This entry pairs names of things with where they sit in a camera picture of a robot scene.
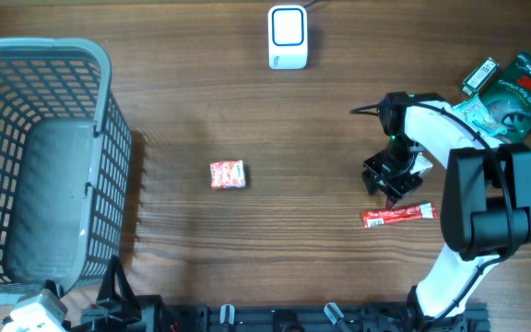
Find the red snack stick packet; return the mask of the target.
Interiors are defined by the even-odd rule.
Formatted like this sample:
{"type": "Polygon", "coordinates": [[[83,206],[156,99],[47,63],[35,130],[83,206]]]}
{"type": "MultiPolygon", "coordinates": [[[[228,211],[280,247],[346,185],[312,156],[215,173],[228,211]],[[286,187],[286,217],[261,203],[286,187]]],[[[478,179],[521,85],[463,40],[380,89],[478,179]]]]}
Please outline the red snack stick packet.
{"type": "Polygon", "coordinates": [[[362,224],[364,228],[368,229],[411,219],[437,218],[438,216],[434,205],[432,203],[423,203],[397,209],[372,210],[363,212],[362,224]]]}

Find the mint toilet wipes pack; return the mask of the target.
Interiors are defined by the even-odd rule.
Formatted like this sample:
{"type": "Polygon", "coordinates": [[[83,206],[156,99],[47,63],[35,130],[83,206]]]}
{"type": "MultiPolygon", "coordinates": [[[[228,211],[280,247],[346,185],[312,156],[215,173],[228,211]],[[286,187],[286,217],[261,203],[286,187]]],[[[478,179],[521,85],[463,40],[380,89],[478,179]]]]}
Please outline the mint toilet wipes pack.
{"type": "Polygon", "coordinates": [[[507,128],[498,124],[478,96],[452,107],[452,112],[485,136],[503,136],[507,128]]]}

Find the green white gum box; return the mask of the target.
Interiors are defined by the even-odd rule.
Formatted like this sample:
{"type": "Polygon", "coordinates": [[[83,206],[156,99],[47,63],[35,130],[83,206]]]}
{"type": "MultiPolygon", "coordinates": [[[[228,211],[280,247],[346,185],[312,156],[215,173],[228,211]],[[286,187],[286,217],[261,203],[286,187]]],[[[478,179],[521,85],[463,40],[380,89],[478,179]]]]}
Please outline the green white gum box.
{"type": "Polygon", "coordinates": [[[494,59],[487,58],[463,80],[462,93],[469,98],[475,97],[497,72],[499,66],[494,59]]]}

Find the red white tissue pack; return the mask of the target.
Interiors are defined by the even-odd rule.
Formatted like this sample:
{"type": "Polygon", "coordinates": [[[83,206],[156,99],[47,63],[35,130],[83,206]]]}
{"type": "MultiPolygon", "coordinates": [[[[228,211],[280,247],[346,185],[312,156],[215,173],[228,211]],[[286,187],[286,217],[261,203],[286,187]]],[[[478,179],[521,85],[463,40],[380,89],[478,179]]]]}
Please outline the red white tissue pack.
{"type": "Polygon", "coordinates": [[[242,160],[224,160],[209,165],[212,189],[244,188],[247,185],[242,160]]]}

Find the green grip gloves package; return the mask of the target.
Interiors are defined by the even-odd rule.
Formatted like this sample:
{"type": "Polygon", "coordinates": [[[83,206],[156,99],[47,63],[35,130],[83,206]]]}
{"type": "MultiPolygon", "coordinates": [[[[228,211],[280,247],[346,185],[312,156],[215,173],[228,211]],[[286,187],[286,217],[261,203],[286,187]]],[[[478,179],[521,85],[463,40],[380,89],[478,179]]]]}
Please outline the green grip gloves package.
{"type": "Polygon", "coordinates": [[[506,129],[497,137],[505,143],[522,142],[531,132],[531,53],[519,53],[479,98],[506,129]]]}

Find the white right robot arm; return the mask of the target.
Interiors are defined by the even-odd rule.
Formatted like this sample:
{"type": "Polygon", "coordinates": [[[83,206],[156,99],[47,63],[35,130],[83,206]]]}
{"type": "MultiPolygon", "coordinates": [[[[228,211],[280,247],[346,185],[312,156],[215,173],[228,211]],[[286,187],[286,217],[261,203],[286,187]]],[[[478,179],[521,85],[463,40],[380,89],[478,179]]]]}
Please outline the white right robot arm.
{"type": "Polygon", "coordinates": [[[390,92],[353,112],[377,117],[389,138],[362,173],[370,195],[384,193],[388,211],[422,185],[432,167],[425,153],[446,170],[444,246],[399,313],[380,321],[403,331],[471,331],[487,323],[486,310],[468,310],[466,301],[489,271],[531,243],[530,148],[480,133],[436,93],[390,92]]]}

